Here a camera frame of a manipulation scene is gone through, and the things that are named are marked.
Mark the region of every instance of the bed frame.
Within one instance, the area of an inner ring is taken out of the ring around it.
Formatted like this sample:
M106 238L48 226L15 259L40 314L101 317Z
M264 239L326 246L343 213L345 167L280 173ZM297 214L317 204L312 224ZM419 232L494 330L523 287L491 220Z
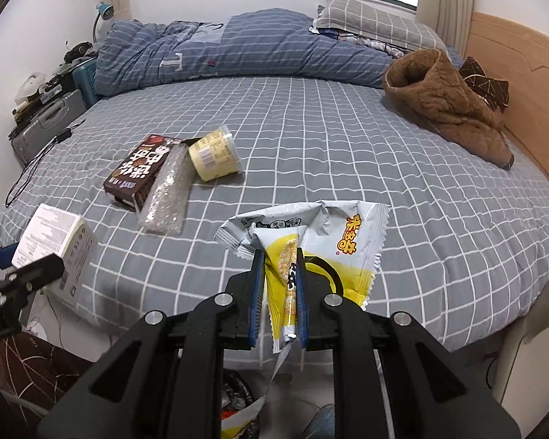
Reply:
M466 55L488 76L508 80L505 134L549 179L549 37L475 12Z

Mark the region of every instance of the gray plaid pillow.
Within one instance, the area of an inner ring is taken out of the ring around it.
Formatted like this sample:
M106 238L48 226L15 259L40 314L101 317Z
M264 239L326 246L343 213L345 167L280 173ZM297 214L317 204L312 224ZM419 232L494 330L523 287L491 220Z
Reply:
M360 0L327 0L314 28L335 28L399 48L443 49L445 43L427 25L377 10Z

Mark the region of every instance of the toolbox handle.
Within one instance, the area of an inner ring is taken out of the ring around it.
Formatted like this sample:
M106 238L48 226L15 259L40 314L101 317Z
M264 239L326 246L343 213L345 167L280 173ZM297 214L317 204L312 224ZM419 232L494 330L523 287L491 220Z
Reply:
M57 125L69 112L65 102L57 101L38 117L38 121L43 128L51 128Z

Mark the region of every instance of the blue lamp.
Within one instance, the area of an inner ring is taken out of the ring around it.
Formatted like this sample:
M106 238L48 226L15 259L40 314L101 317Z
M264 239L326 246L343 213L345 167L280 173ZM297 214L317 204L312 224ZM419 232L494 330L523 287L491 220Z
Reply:
M98 25L98 20L100 19L100 17L104 21L112 18L112 16L114 16L114 6L108 3L104 3L103 1L100 1L100 3L95 7L95 9L98 10L98 15L97 17L95 17L94 31L92 34L92 36L94 37L94 44L98 42L95 38L95 29L96 29L96 26Z

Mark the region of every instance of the white box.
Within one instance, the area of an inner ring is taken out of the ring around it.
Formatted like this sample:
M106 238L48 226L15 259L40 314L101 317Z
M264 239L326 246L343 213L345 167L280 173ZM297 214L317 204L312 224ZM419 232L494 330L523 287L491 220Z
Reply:
M83 284L82 273L96 244L94 233L81 216L43 203L22 235L12 265L19 268L56 254L63 259L65 275L47 289L75 307L76 295Z

